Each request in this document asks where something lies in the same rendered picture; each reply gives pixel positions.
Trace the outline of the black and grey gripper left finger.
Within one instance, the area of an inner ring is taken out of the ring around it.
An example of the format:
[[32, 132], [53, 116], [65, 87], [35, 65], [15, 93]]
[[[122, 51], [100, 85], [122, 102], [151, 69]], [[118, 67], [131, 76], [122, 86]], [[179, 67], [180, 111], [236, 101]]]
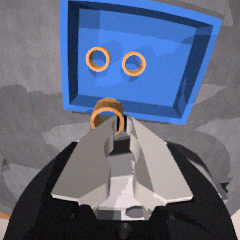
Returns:
[[3, 240], [25, 240], [50, 223], [76, 218], [82, 204], [90, 205], [97, 217], [99, 205], [110, 195], [107, 157], [119, 122], [114, 114], [71, 142], [31, 180], [13, 209]]

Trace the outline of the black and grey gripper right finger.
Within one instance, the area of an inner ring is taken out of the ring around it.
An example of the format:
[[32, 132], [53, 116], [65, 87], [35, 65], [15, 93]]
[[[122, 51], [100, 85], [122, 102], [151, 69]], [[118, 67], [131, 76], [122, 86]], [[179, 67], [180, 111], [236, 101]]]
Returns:
[[124, 131], [135, 156], [133, 194], [142, 204], [144, 220], [163, 205], [169, 219], [196, 225], [217, 240], [238, 240], [222, 198], [181, 152], [128, 114]]

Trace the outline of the bronze bushing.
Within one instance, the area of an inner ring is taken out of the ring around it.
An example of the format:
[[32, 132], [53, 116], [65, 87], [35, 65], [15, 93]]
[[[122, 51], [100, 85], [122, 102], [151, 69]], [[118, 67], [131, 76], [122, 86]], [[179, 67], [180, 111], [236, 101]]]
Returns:
[[[140, 58], [141, 58], [141, 65], [138, 69], [136, 70], [129, 70], [126, 68], [125, 66], [125, 60], [131, 56], [131, 55], [138, 55]], [[124, 71], [128, 74], [128, 75], [131, 75], [131, 76], [137, 76], [139, 74], [141, 74], [143, 71], [144, 71], [144, 68], [145, 68], [145, 59], [144, 57], [138, 53], [138, 52], [135, 52], [135, 51], [131, 51], [131, 52], [128, 52], [124, 57], [123, 57], [123, 61], [122, 61], [122, 66], [123, 66], [123, 69]]]
[[[93, 62], [93, 59], [92, 59], [92, 55], [94, 53], [94, 51], [96, 50], [101, 50], [105, 53], [106, 57], [107, 57], [107, 62], [106, 62], [106, 65], [104, 66], [97, 66], [94, 62]], [[110, 60], [111, 60], [111, 55], [109, 53], [109, 51], [104, 48], [104, 47], [95, 47], [95, 48], [92, 48], [91, 50], [89, 50], [89, 52], [87, 53], [87, 56], [86, 56], [86, 61], [87, 61], [87, 64], [88, 66], [94, 70], [94, 71], [102, 71], [104, 69], [106, 69], [106, 67], [109, 65], [110, 63]]]
[[124, 113], [121, 103], [113, 98], [103, 98], [99, 100], [95, 105], [93, 113], [91, 115], [90, 124], [92, 129], [96, 128], [98, 125], [104, 122], [104, 120], [101, 119], [98, 115], [98, 113], [102, 111], [111, 111], [119, 116], [119, 132], [115, 133], [114, 136], [119, 134], [124, 127]]

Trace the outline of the blue open-top crate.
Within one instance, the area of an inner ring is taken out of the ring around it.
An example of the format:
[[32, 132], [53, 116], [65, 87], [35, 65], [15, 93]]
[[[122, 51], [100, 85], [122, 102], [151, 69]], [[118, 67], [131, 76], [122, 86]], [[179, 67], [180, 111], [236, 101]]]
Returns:
[[[60, 52], [64, 110], [92, 113], [102, 98], [117, 99], [136, 119], [185, 125], [222, 20], [150, 0], [60, 0]], [[111, 60], [92, 70], [86, 56], [106, 48]], [[123, 57], [145, 59], [128, 75]]]

